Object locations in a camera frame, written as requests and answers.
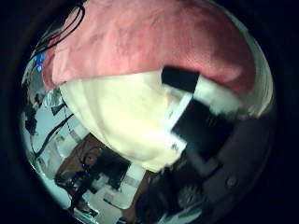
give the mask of black object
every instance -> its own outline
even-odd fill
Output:
[[[58,114],[59,111],[61,111],[62,108],[64,108],[66,106],[65,103],[63,103],[62,105],[57,105],[57,106],[53,106],[50,108],[50,110],[52,111],[53,116],[56,116]]]
[[[95,164],[81,173],[81,183],[72,197],[71,206],[68,208],[68,211],[73,213],[74,208],[78,206],[82,195],[88,189],[93,190],[92,183],[99,174],[107,175],[109,177],[108,184],[112,188],[118,189],[129,165],[130,162],[116,152],[107,147],[103,148],[102,154]]]
[[[190,92],[195,91],[198,78],[198,72],[187,71],[171,66],[166,66],[161,74],[163,84]]]
[[[187,75],[194,73],[169,67],[165,71],[168,77],[171,72],[180,77],[171,86],[194,90],[181,85],[188,84]],[[185,151],[179,161],[152,178],[136,203],[138,218],[155,223],[177,213],[187,216],[196,206],[197,211],[209,207],[201,216],[212,214],[209,221],[217,221],[249,191],[264,168],[273,141],[272,118],[268,114],[232,123],[192,99],[171,130],[187,142]],[[159,204],[159,209],[152,203]]]
[[[160,194],[147,192],[137,201],[136,215],[144,223],[157,223],[167,212],[166,204]]]

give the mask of cloth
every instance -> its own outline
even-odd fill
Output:
[[[46,91],[78,78],[165,65],[199,71],[236,92],[252,88],[254,61],[243,35],[207,1],[90,0],[84,6],[79,28],[46,53]]]

